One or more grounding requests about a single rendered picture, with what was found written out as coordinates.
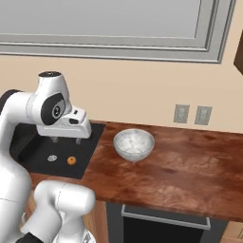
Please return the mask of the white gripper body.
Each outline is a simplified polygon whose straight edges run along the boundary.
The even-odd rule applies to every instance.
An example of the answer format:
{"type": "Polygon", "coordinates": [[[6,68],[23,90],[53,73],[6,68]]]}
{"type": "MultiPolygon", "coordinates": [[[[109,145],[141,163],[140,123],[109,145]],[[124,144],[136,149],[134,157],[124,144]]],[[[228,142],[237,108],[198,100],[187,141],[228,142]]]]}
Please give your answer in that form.
{"type": "Polygon", "coordinates": [[[63,138],[80,138],[88,139],[91,136],[90,123],[71,124],[65,126],[37,126],[37,132],[40,136],[46,137],[63,137],[63,138]]]}

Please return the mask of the white glass bowl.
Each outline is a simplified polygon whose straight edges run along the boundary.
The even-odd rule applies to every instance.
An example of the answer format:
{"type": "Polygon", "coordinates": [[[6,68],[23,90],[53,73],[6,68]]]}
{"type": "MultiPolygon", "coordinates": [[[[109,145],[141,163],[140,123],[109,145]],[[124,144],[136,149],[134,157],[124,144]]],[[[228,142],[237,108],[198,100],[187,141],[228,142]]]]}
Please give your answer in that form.
{"type": "Polygon", "coordinates": [[[154,137],[142,129],[124,129],[113,139],[116,152],[128,161],[140,161],[147,158],[155,146],[154,137]]]}

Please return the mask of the light wood cabinet front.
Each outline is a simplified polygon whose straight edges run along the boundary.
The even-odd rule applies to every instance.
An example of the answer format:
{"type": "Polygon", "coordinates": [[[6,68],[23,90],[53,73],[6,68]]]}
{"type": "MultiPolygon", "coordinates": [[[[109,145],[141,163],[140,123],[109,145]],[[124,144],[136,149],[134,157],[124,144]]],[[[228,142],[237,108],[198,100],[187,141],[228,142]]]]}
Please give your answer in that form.
{"type": "Polygon", "coordinates": [[[243,223],[230,221],[220,243],[243,243],[243,223]]]}

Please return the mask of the grey framed window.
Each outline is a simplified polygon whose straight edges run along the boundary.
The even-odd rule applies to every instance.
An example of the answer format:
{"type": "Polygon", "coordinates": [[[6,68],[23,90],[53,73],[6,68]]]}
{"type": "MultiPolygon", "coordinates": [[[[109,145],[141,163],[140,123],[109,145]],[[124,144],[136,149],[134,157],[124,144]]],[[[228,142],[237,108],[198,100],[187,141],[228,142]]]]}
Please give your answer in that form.
{"type": "Polygon", "coordinates": [[[0,0],[0,54],[219,63],[236,0],[0,0]]]}

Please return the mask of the grey wall socket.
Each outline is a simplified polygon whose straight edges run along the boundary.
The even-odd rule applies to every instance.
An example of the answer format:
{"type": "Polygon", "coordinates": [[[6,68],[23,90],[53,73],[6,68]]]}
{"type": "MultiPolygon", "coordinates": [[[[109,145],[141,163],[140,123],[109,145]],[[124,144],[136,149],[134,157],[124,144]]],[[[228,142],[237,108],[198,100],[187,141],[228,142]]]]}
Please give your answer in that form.
{"type": "Polygon", "coordinates": [[[189,114],[189,105],[177,104],[175,108],[174,122],[186,123],[189,114]]]}

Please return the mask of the grey wall switch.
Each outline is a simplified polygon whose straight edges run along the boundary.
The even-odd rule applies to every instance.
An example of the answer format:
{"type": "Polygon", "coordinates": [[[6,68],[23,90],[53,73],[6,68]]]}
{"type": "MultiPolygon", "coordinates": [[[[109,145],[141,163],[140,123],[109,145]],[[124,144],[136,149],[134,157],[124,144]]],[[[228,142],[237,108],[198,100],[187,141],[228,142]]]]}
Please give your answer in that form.
{"type": "Polygon", "coordinates": [[[211,117],[212,109],[211,106],[198,106],[196,110],[195,124],[207,125],[211,117]]]}

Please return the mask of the brown wall cabinet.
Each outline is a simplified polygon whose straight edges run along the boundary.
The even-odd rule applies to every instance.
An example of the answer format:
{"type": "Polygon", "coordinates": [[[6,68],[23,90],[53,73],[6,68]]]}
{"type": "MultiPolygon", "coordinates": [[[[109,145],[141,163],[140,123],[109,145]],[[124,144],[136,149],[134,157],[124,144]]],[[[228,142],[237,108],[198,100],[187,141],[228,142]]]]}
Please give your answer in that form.
{"type": "Polygon", "coordinates": [[[243,39],[240,39],[237,52],[234,58],[234,65],[238,71],[243,75],[243,39]]]}

